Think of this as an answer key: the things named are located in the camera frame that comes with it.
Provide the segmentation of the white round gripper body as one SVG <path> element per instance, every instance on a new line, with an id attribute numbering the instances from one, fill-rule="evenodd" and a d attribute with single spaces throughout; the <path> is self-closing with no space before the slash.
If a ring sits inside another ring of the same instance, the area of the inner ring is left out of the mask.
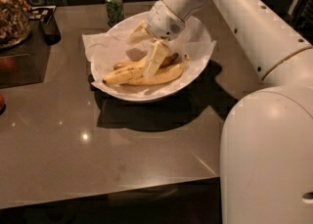
<path id="1" fill-rule="evenodd" d="M 148 13 L 147 29 L 156 38 L 174 40 L 185 26 L 161 0 L 156 1 Z"/>

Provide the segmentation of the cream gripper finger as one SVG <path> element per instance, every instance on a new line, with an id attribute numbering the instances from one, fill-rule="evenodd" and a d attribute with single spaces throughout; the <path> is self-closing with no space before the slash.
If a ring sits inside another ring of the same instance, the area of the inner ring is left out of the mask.
<path id="1" fill-rule="evenodd" d="M 148 31 L 147 25 L 147 21 L 141 21 L 127 36 L 126 42 L 128 44 L 138 44 L 141 41 L 153 38 L 153 35 Z"/>
<path id="2" fill-rule="evenodd" d="M 154 76 L 160 65 L 169 53 L 168 41 L 164 39 L 155 40 L 148 51 L 147 60 L 144 67 L 144 76 L 152 77 Z"/>

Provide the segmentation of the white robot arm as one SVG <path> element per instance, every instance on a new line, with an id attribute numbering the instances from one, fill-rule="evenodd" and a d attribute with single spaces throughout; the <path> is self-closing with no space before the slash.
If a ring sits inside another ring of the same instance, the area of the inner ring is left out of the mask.
<path id="1" fill-rule="evenodd" d="M 175 39 L 206 1 L 157 1 L 130 42 Z M 223 126 L 223 224 L 313 224 L 313 47 L 260 0 L 211 1 L 264 85 Z"/>

